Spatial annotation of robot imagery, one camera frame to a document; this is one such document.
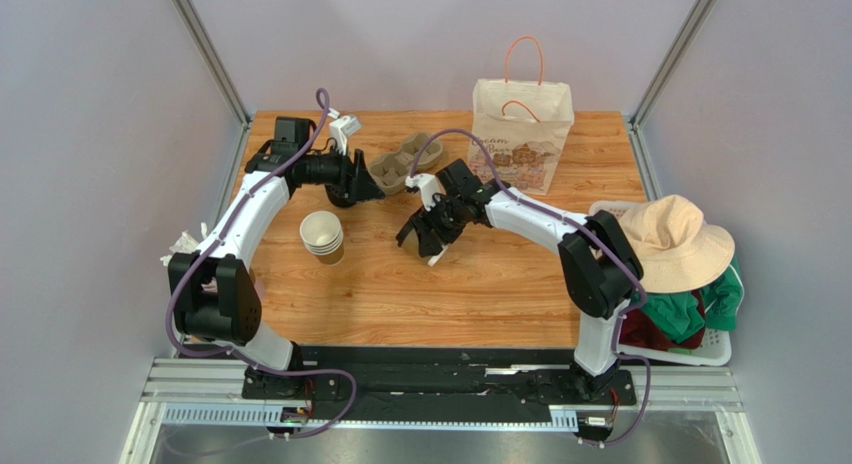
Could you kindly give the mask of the stack of paper cups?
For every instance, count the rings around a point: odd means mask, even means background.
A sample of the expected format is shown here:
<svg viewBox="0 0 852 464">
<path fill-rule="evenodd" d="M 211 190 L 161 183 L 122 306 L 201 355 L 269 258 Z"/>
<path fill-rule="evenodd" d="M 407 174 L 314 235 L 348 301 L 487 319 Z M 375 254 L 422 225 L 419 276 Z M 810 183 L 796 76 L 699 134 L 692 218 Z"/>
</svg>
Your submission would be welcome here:
<svg viewBox="0 0 852 464">
<path fill-rule="evenodd" d="M 301 222 L 299 234 L 305 248 L 322 264 L 337 265 L 344 256 L 343 227 L 336 214 L 316 211 Z"/>
</svg>

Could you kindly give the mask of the paper takeout bag orange handles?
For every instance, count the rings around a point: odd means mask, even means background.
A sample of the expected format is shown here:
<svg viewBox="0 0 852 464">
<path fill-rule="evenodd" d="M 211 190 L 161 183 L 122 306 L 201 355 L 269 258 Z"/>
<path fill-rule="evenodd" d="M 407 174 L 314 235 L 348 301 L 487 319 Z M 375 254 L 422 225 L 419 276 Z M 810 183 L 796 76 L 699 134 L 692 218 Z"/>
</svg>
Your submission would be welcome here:
<svg viewBox="0 0 852 464">
<path fill-rule="evenodd" d="M 510 78 L 511 54 L 524 40 L 532 41 L 539 55 L 538 76 L 531 81 Z M 472 100 L 472 134 L 482 144 L 468 148 L 470 169 L 484 181 L 498 175 L 526 194 L 547 194 L 575 113 L 570 86 L 544 79 L 539 41 L 529 35 L 516 39 L 504 59 L 504 76 L 479 79 Z"/>
</svg>

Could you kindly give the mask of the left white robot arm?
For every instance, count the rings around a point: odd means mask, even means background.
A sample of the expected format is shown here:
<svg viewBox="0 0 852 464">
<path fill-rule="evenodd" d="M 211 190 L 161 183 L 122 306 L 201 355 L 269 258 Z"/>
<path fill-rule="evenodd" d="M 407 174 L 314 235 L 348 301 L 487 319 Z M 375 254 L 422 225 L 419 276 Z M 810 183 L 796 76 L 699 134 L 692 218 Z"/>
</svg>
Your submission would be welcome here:
<svg viewBox="0 0 852 464">
<path fill-rule="evenodd" d="M 166 324 L 173 337 L 212 343 L 214 354 L 233 352 L 268 373 L 301 372 L 298 346 L 263 321 L 251 263 L 275 216 L 304 185 L 324 186 L 329 201 L 342 208 L 384 198 L 363 152 L 347 147 L 360 127 L 355 115 L 332 112 L 327 145 L 316 150 L 313 120 L 276 118 L 273 138 L 248 161 L 222 219 L 194 250 L 170 259 Z"/>
</svg>

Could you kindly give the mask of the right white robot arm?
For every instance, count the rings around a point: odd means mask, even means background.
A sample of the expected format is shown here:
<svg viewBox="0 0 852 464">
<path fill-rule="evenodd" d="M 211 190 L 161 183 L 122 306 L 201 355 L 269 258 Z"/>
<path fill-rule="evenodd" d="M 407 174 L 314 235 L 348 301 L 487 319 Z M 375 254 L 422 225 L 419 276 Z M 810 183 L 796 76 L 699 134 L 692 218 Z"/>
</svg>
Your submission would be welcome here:
<svg viewBox="0 0 852 464">
<path fill-rule="evenodd" d="M 399 247 L 435 265 L 470 224 L 519 235 L 560 259 L 567 292 L 581 312 L 580 334 L 565 386 L 582 401 L 609 395 L 619 364 L 623 315 L 643 268 L 617 219 L 558 209 L 493 179 L 482 182 L 462 160 L 435 174 L 405 179 L 422 205 L 396 236 Z"/>
</svg>

